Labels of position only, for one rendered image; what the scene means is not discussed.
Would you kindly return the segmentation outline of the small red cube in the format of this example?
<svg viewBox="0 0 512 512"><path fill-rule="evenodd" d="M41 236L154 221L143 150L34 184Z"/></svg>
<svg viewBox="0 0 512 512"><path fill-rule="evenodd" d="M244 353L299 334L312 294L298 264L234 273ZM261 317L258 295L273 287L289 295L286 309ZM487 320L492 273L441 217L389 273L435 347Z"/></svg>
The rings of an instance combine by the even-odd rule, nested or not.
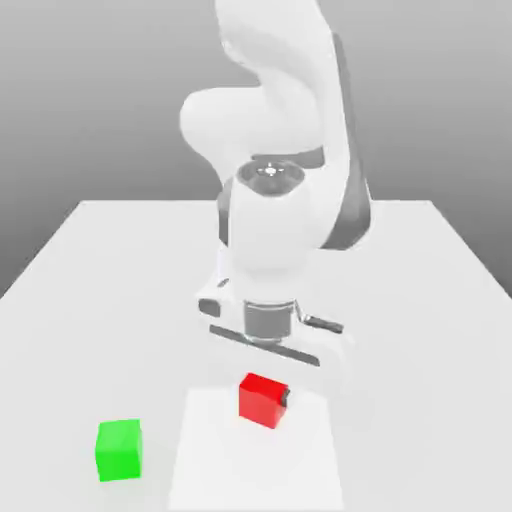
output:
<svg viewBox="0 0 512 512"><path fill-rule="evenodd" d="M287 410L280 405L286 384L248 373L239 384L238 412L249 421L275 429Z"/></svg>

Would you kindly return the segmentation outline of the small green cube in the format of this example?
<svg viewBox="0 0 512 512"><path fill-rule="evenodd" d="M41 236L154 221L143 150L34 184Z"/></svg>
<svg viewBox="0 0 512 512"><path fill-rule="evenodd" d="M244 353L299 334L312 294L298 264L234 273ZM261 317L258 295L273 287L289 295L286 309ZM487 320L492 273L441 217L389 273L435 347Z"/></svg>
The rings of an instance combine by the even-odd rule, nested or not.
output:
<svg viewBox="0 0 512 512"><path fill-rule="evenodd" d="M140 478L143 461L140 420L101 422L94 455L100 482Z"/></svg>

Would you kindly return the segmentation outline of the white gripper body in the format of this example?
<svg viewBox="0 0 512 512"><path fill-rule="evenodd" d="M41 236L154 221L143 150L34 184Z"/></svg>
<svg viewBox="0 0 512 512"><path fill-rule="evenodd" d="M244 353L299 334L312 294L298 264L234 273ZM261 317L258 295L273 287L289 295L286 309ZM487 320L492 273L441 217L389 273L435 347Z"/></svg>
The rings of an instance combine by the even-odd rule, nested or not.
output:
<svg viewBox="0 0 512 512"><path fill-rule="evenodd" d="M288 386L349 386L354 342L346 333L297 323L280 341L251 341L211 324L212 361L233 375L254 373Z"/></svg>

